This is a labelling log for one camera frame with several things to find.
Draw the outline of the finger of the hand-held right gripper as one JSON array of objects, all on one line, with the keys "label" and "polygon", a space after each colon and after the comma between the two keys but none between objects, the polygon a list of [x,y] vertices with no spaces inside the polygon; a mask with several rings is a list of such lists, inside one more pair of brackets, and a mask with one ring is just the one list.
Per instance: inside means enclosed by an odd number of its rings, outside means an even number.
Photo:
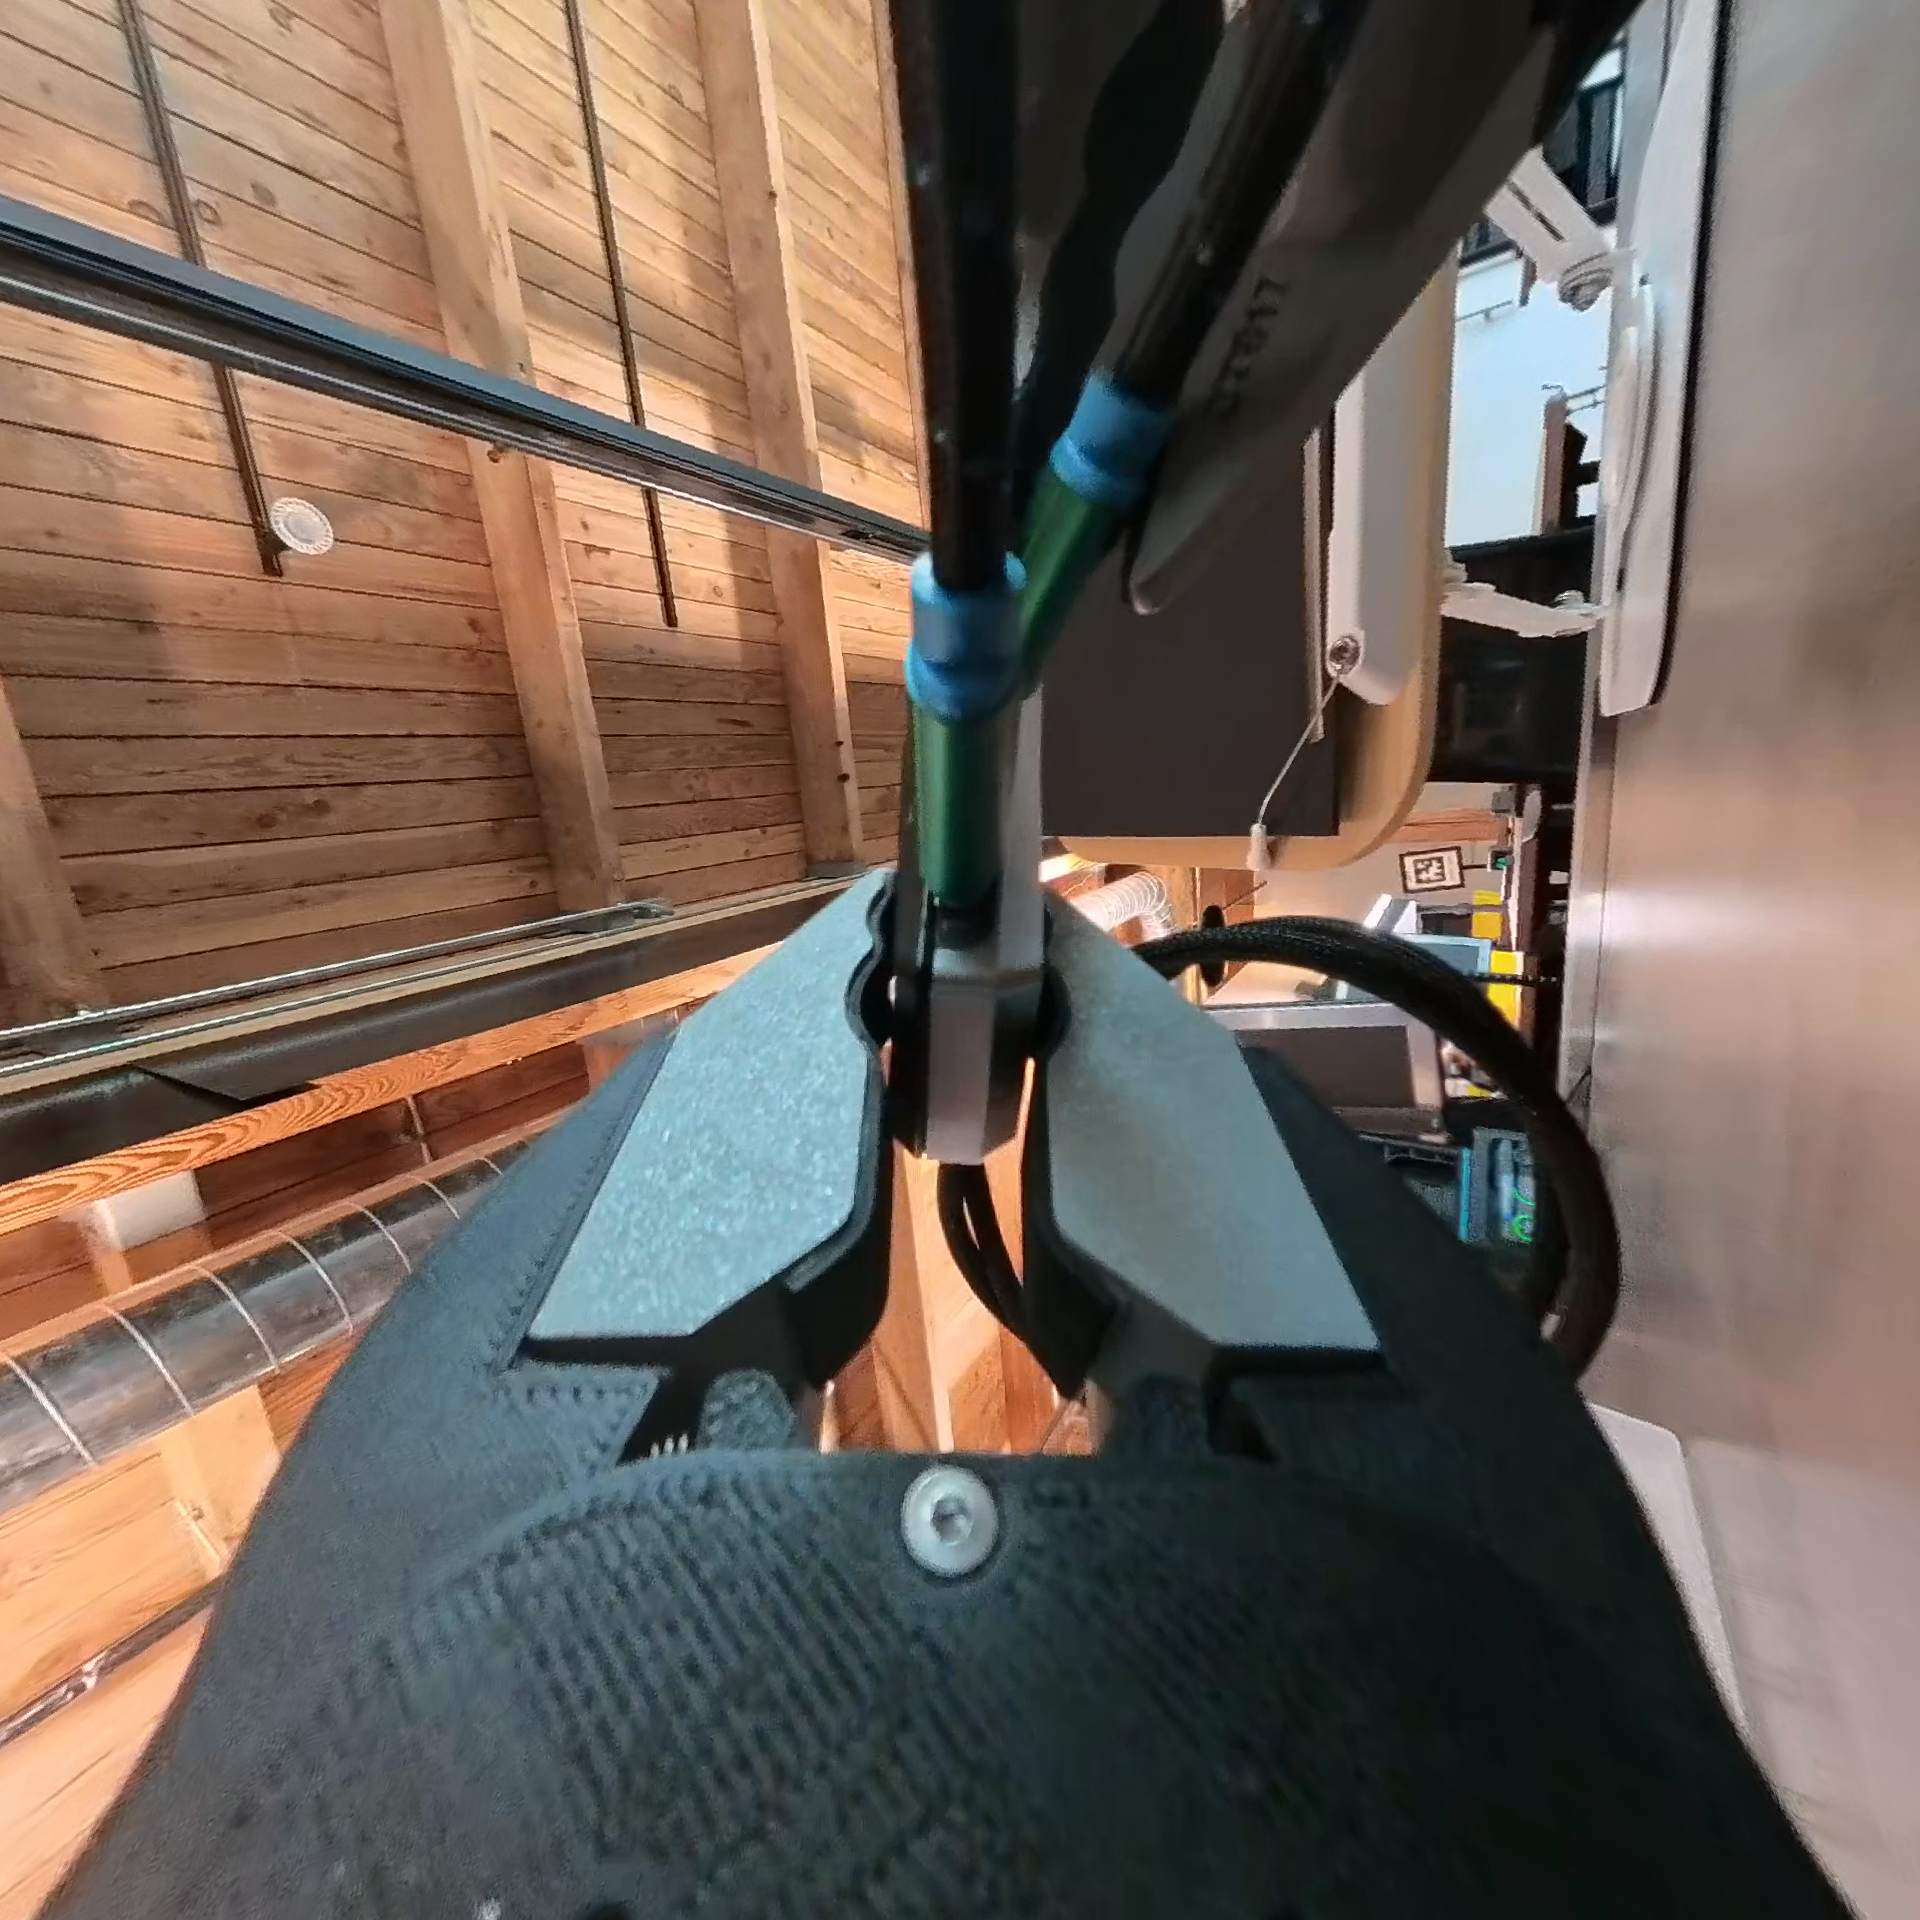
[{"label": "finger of the hand-held right gripper", "polygon": [[1226,32],[1226,6],[1038,6],[1023,179],[1039,247],[1034,332],[1021,376],[1021,452],[1044,454],[1116,326],[1118,258],[1174,169]]},{"label": "finger of the hand-held right gripper", "polygon": [[1197,584],[1558,106],[1558,6],[1240,11],[1126,299],[1126,393],[1171,412],[1135,613]]}]

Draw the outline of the black device green display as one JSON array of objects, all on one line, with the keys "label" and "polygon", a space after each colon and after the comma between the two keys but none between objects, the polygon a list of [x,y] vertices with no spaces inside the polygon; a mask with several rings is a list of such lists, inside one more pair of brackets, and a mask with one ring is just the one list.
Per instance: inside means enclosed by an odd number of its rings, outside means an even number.
[{"label": "black device green display", "polygon": [[1464,1243],[1527,1251],[1537,1241],[1538,1190],[1522,1132],[1473,1129],[1456,1182],[1456,1233]]}]

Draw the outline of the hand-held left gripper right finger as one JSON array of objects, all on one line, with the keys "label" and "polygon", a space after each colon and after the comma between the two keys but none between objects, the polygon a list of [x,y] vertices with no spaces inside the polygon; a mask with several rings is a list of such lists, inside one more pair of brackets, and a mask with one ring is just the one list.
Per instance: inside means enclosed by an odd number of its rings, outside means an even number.
[{"label": "hand-held left gripper right finger", "polygon": [[1380,1372],[1375,1327],[1240,1048],[1069,906],[1048,910],[1023,1317],[1064,1393]]}]

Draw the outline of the silver ventilation duct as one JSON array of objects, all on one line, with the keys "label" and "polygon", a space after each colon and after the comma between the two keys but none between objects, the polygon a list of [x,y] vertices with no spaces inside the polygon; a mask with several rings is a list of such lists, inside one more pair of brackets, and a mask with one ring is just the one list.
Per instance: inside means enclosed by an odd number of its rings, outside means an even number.
[{"label": "silver ventilation duct", "polygon": [[359,1336],[534,1145],[503,1138],[370,1204],[185,1266],[127,1310],[4,1353],[3,1509]]}]

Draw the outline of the black silver HDMI switch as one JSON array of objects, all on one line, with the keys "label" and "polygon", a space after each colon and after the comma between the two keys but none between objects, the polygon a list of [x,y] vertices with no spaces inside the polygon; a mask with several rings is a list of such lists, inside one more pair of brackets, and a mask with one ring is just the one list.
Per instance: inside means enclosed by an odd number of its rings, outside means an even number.
[{"label": "black silver HDMI switch", "polygon": [[1044,997],[1043,700],[986,728],[914,709],[892,885],[889,1098],[902,1144],[981,1165],[1021,1117]]}]

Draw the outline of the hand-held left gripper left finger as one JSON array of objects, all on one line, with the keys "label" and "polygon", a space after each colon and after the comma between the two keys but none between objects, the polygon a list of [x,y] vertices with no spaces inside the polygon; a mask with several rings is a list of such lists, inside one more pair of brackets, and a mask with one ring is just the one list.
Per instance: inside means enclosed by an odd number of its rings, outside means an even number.
[{"label": "hand-held left gripper left finger", "polygon": [[876,1328],[889,1138],[865,989],[889,875],[861,875],[667,1044],[523,1350],[825,1390]]}]

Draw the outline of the black ceiling track rail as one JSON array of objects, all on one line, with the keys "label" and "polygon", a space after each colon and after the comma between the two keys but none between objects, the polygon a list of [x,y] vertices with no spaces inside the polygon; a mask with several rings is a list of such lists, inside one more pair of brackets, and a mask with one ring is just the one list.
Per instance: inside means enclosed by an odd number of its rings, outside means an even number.
[{"label": "black ceiling track rail", "polygon": [[3,198],[3,299],[122,342],[501,446],[892,565],[927,536],[848,500],[577,407],[460,360]]}]

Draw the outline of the dark steel beam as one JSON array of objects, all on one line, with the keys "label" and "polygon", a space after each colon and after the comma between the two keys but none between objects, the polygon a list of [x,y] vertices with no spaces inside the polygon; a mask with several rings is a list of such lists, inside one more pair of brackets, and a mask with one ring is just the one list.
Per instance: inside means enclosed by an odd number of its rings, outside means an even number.
[{"label": "dark steel beam", "polygon": [[853,873],[839,873],[699,906],[642,901],[73,1026],[51,1021],[4,1046],[3,1178],[63,1173],[252,1113],[333,1073],[746,956],[850,883]]}]

